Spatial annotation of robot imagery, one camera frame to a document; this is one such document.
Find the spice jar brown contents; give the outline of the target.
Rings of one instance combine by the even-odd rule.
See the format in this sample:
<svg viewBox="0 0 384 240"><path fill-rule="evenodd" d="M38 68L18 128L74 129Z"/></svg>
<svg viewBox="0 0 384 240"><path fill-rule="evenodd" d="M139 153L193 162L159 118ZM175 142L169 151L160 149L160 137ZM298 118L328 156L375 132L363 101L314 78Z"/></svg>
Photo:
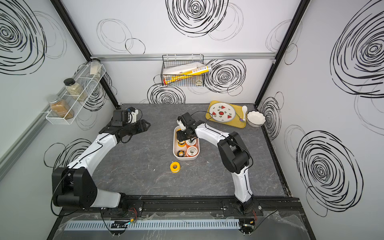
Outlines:
<svg viewBox="0 0 384 240"><path fill-rule="evenodd" d="M69 104L57 95L49 95L47 101L50 104L51 110L60 118L66 120L74 117L74 112Z"/></svg>

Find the yellow black tape roll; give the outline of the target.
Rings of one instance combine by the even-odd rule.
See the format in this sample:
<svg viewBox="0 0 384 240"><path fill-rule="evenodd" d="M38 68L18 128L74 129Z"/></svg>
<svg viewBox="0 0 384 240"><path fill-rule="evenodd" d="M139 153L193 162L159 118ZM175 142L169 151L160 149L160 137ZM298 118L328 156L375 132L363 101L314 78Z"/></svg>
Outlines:
<svg viewBox="0 0 384 240"><path fill-rule="evenodd" d="M183 158L183 157L185 157L186 156L186 151L185 150L179 150L178 152L177 152L177 157L178 158Z"/></svg>

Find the white plastic storage box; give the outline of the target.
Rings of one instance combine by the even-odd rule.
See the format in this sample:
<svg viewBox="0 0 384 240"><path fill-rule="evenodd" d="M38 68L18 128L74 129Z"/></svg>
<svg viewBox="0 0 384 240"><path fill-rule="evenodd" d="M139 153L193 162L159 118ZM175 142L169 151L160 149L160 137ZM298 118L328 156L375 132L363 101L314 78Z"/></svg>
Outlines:
<svg viewBox="0 0 384 240"><path fill-rule="evenodd" d="M180 148L179 146L178 146L178 144L177 144L177 136L176 136L176 131L177 130L180 130L180 127L175 127L175 129L174 129L174 140L173 140L173 154L174 154L174 156L178 159L178 160L180 160L180 161L191 161L191 160L195 160L198 156L199 156L199 154L200 154L200 142L199 142L199 139L197 139L197 144L196 144L196 147L199 149L199 154L197 155L197 156L195 156L195 157L188 157L187 156L187 148L188 148L188 145L186 144L186 146L185 147L183 147L183 148ZM179 150L185 150L186 151L186 156L185 157L183 157L183 158L178 158L177 157L177 152L179 151Z"/></svg>

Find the spice jar pale contents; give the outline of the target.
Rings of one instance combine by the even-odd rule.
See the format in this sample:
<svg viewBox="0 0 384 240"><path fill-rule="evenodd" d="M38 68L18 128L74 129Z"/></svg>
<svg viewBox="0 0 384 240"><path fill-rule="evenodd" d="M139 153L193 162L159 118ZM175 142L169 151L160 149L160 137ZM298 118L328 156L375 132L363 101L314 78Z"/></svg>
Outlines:
<svg viewBox="0 0 384 240"><path fill-rule="evenodd" d="M90 63L90 75L99 78L101 75L101 61L99 59L92 59Z"/></svg>

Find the spice jar black lid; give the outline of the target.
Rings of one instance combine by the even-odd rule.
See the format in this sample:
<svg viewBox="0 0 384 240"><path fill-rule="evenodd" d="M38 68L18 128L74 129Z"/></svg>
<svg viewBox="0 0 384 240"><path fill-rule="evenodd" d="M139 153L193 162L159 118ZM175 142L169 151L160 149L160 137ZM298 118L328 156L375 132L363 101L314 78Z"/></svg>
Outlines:
<svg viewBox="0 0 384 240"><path fill-rule="evenodd" d="M64 84L68 94L78 102L84 102L87 99L87 93L84 88L77 83L73 78L67 78L64 80Z"/></svg>

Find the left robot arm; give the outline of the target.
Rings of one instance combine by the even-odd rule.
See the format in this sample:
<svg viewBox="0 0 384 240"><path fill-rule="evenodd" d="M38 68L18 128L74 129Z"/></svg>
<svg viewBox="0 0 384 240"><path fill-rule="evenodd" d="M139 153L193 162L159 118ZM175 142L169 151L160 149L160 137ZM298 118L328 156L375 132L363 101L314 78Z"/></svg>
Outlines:
<svg viewBox="0 0 384 240"><path fill-rule="evenodd" d="M93 173L107 153L124 137L144 133L151 124L146 120L121 127L109 123L102 128L91 145L64 168L52 173L52 203L56 207L74 209L121 208L124 194L100 190Z"/></svg>

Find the watermelon pattern plate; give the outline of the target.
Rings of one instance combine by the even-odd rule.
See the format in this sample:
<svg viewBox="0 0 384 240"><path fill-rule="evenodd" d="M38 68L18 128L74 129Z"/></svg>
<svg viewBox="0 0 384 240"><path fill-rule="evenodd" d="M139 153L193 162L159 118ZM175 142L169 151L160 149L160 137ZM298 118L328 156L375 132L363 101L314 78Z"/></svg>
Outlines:
<svg viewBox="0 0 384 240"><path fill-rule="evenodd" d="M235 119L235 109L226 103L215 103L209 108L212 120L220 123L227 123Z"/></svg>

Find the orange sealing tape roll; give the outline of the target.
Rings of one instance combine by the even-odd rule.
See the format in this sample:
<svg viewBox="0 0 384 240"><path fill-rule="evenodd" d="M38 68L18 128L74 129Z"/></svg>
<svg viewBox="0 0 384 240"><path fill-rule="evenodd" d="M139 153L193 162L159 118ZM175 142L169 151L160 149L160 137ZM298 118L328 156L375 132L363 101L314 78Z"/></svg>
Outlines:
<svg viewBox="0 0 384 240"><path fill-rule="evenodd" d="M186 141L186 144L188 145L188 147L190 147L190 146L196 146L196 144L197 144L197 139L190 139L190 140L187 140L187 141Z"/></svg>
<svg viewBox="0 0 384 240"><path fill-rule="evenodd" d="M189 146L187 148L187 156L188 157L195 157L199 154L199 149L196 146Z"/></svg>

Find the white scalloped bowl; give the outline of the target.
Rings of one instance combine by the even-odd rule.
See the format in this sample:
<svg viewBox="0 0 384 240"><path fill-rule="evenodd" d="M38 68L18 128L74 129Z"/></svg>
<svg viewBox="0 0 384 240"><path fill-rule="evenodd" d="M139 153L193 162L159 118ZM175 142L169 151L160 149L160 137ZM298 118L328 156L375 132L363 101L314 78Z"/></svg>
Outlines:
<svg viewBox="0 0 384 240"><path fill-rule="evenodd" d="M247 113L247 122L251 127L261 127L266 122L266 117L258 111L250 111Z"/></svg>

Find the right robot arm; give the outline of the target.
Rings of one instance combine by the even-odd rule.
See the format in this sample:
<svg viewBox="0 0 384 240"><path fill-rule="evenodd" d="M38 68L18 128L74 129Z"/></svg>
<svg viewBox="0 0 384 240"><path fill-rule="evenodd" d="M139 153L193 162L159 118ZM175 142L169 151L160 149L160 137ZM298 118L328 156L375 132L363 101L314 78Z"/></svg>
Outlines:
<svg viewBox="0 0 384 240"><path fill-rule="evenodd" d="M178 141L205 140L218 148L224 167L232 174L235 197L245 204L252 198L248 171L251 155L237 132L226 133L196 121L189 113L177 118L181 131L176 134Z"/></svg>

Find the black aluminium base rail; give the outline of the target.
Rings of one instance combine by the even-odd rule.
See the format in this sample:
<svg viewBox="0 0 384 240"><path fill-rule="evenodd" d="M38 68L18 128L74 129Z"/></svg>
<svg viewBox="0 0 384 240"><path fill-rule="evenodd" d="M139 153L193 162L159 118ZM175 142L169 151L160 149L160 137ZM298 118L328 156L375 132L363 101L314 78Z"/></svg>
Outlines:
<svg viewBox="0 0 384 240"><path fill-rule="evenodd" d="M117 208L92 207L79 210L63 208L61 214L98 213L104 217L146 217L154 213L209 213L224 217L263 216L267 211L302 211L298 198L254 197L244 206L231 196L221 197L165 197L126 196Z"/></svg>

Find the yellow white box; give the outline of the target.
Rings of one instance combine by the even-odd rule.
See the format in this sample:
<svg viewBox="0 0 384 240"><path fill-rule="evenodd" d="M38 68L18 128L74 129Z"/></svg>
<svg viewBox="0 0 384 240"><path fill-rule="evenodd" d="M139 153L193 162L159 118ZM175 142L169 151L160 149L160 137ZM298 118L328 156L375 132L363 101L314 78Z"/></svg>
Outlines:
<svg viewBox="0 0 384 240"><path fill-rule="evenodd" d="M203 86L205 74L211 71L211 65L192 62L164 69L162 72L162 82L164 85L180 83L191 86Z"/></svg>

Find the white spoon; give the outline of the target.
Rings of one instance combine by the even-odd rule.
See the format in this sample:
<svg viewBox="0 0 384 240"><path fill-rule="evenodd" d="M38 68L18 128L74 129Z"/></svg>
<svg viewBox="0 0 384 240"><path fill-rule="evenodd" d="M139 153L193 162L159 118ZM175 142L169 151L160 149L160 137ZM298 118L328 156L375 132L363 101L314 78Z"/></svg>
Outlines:
<svg viewBox="0 0 384 240"><path fill-rule="evenodd" d="M247 112L248 112L248 107L247 106L242 106L242 117L240 118L241 122L246 122L246 120L247 120Z"/></svg>

